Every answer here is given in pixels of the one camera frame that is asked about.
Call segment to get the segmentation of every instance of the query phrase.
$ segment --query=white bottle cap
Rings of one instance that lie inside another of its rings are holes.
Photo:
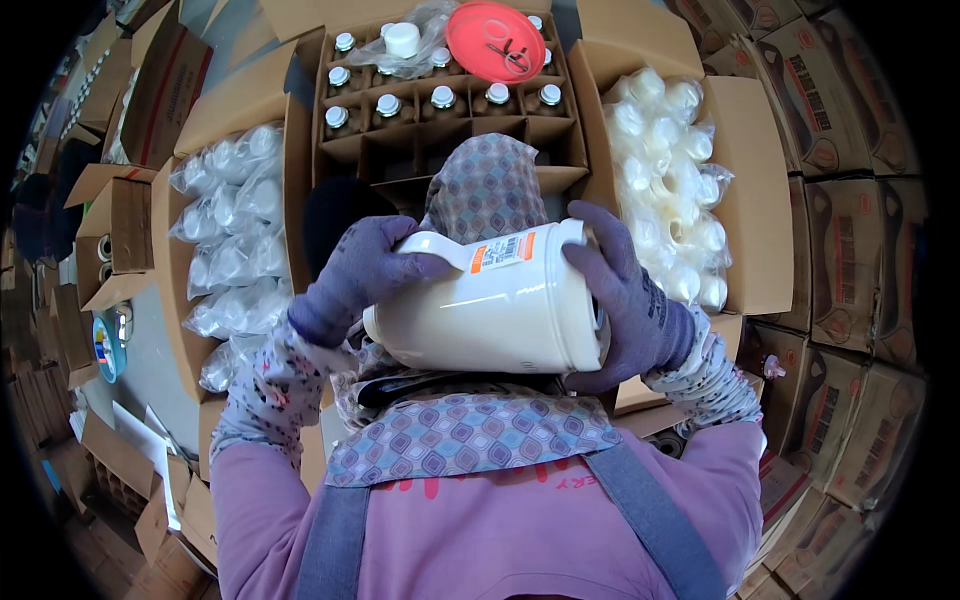
[[[547,84],[540,89],[540,99],[551,107],[558,105],[561,97],[560,89],[553,84]]]
[[[353,47],[356,40],[348,32],[343,32],[337,36],[336,48],[338,52],[346,52]]]
[[[450,108],[456,100],[453,90],[447,85],[437,85],[430,94],[430,104],[437,108]]]
[[[493,84],[487,89],[487,100],[494,104],[507,104],[510,100],[510,89],[504,84]]]
[[[413,23],[397,23],[386,31],[383,41],[387,43],[387,53],[409,59],[420,48],[420,30]]]
[[[335,130],[347,122],[348,116],[349,112],[346,108],[330,107],[326,110],[324,119],[326,119],[326,124],[329,125],[331,129]]]
[[[350,79],[350,72],[347,71],[342,66],[335,66],[330,69],[330,84],[331,85],[343,85]]]
[[[446,48],[437,48],[433,51],[433,65],[445,67],[450,64],[450,51]]]
[[[376,101],[376,111],[380,116],[392,117],[400,112],[400,100],[393,94],[384,94]]]

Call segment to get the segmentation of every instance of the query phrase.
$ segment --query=red plastic lid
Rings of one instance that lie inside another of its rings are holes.
[[[510,57],[488,44],[506,49]],[[446,23],[446,45],[467,72],[496,84],[518,84],[536,77],[546,55],[543,36],[533,23],[520,11],[495,2],[460,5]]]

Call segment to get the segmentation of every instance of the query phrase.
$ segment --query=purple glove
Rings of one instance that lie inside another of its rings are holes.
[[[567,211],[593,228],[603,251],[564,244],[567,262],[584,274],[587,288],[610,317],[612,338],[603,369],[572,373],[566,387],[600,394],[651,369],[679,368],[693,346],[693,316],[668,300],[636,262],[627,226],[597,204],[575,200]]]
[[[433,254],[394,254],[391,248],[418,231],[410,217],[366,217],[350,226],[305,294],[287,310],[303,339],[336,348],[368,306],[405,283],[445,275],[452,267]]]

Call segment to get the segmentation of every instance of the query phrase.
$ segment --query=patterned sleeve cover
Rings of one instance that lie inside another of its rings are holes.
[[[756,394],[727,358],[723,338],[709,332],[709,317],[699,307],[690,311],[696,325],[690,355],[676,371],[647,373],[646,384],[686,414],[677,427],[684,437],[718,423],[760,422]],[[313,346],[284,321],[230,385],[227,407],[213,431],[210,464],[234,444],[253,443],[283,453],[299,472],[300,428],[317,424],[324,382],[332,372],[356,369],[349,344]]]

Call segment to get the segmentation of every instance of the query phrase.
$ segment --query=white plastic jug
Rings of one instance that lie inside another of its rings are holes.
[[[404,287],[367,308],[364,327],[413,369],[562,373],[599,371],[609,344],[584,277],[561,246],[584,245],[584,223],[566,219],[461,246],[419,231],[399,253],[425,252],[454,271]]]

